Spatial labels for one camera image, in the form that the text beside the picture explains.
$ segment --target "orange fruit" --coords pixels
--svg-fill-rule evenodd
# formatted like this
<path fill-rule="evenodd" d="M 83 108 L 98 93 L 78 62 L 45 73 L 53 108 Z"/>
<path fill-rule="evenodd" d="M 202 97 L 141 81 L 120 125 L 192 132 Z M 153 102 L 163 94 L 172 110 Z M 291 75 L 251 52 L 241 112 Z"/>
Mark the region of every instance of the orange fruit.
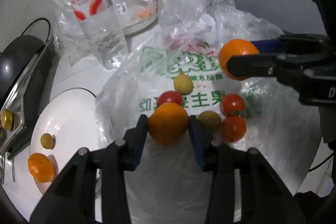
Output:
<path fill-rule="evenodd" d="M 246 122 L 240 116 L 227 116 L 221 124 L 221 137 L 223 142 L 237 142 L 246 133 Z"/>
<path fill-rule="evenodd" d="M 189 116 L 185 109 L 175 103 L 163 103 L 148 118 L 148 132 L 160 145 L 176 142 L 188 129 Z"/>
<path fill-rule="evenodd" d="M 28 158 L 29 173 L 39 182 L 50 182 L 55 177 L 55 168 L 51 160 L 41 153 L 31 154 Z"/>
<path fill-rule="evenodd" d="M 234 80 L 245 80 L 248 77 L 235 77 L 230 74 L 226 64 L 233 55 L 259 54 L 258 49 L 251 42 L 243 39 L 233 39 L 226 43 L 219 51 L 219 64 L 224 73 Z"/>

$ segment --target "black pan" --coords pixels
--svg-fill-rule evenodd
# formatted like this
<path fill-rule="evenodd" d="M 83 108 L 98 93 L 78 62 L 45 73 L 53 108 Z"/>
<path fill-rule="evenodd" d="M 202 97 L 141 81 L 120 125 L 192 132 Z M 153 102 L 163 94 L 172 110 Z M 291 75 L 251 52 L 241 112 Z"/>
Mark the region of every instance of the black pan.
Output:
<path fill-rule="evenodd" d="M 0 107 L 6 101 L 17 78 L 44 42 L 31 35 L 22 35 L 0 55 Z"/>

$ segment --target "white plate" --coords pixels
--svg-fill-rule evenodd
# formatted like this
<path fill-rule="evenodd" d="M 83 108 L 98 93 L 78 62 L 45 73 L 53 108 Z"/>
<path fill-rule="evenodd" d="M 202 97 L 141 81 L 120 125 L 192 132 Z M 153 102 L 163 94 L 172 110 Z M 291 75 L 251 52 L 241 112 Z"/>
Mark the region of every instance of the white plate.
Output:
<path fill-rule="evenodd" d="M 53 149 L 42 147 L 40 138 L 44 133 L 54 137 Z M 48 156 L 59 174 L 80 147 L 99 148 L 95 96 L 85 89 L 70 89 L 57 95 L 41 113 L 31 137 L 30 154 Z M 35 182 L 42 194 L 51 184 Z"/>

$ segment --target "clear water bottle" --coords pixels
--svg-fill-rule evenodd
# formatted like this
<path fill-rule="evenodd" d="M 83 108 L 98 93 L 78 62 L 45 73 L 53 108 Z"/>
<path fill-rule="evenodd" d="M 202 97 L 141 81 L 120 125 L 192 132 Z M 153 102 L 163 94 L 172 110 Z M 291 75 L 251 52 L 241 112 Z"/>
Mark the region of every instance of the clear water bottle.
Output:
<path fill-rule="evenodd" d="M 111 0 L 70 0 L 91 52 L 106 69 L 119 67 L 127 44 Z"/>

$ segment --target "bottle label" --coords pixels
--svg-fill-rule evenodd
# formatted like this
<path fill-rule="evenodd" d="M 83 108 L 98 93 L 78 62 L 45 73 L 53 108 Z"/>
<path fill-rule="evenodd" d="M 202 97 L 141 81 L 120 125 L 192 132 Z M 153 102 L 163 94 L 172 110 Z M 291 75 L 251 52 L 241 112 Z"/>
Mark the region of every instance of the bottle label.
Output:
<path fill-rule="evenodd" d="M 105 11 L 112 5 L 111 0 L 71 0 L 73 12 L 78 21 Z"/>

